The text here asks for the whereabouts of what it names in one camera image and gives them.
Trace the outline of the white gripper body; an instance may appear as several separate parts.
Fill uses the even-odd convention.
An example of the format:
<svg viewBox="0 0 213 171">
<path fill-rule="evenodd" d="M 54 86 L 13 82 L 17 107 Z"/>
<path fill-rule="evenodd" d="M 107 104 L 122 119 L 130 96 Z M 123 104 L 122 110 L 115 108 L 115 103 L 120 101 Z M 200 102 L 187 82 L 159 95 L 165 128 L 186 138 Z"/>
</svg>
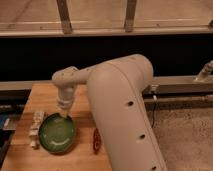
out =
<svg viewBox="0 0 213 171">
<path fill-rule="evenodd" d="M 74 102 L 75 87 L 59 88 L 57 103 L 61 109 L 70 109 Z"/>
</svg>

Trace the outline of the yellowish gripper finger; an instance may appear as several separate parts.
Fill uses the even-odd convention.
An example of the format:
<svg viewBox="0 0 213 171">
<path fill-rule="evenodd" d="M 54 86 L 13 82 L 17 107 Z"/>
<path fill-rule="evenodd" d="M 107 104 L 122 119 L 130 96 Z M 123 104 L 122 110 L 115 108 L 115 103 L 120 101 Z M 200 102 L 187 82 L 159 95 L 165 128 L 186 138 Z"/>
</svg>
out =
<svg viewBox="0 0 213 171">
<path fill-rule="evenodd" d="M 64 117 L 64 118 L 67 118 L 70 114 L 70 110 L 69 109 L 61 109 L 60 110 L 60 116 L 61 117 Z"/>
</svg>

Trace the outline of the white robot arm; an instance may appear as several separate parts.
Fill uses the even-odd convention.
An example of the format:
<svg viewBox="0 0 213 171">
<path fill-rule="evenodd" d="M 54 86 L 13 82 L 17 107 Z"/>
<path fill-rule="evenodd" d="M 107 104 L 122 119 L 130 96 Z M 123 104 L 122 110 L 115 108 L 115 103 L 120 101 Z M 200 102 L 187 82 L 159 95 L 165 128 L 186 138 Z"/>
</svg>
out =
<svg viewBox="0 0 213 171">
<path fill-rule="evenodd" d="M 75 87 L 87 86 L 91 112 L 112 171 L 168 171 L 142 97 L 152 79 L 152 64 L 140 54 L 81 70 L 68 67 L 52 76 L 63 112 L 74 102 Z"/>
</svg>

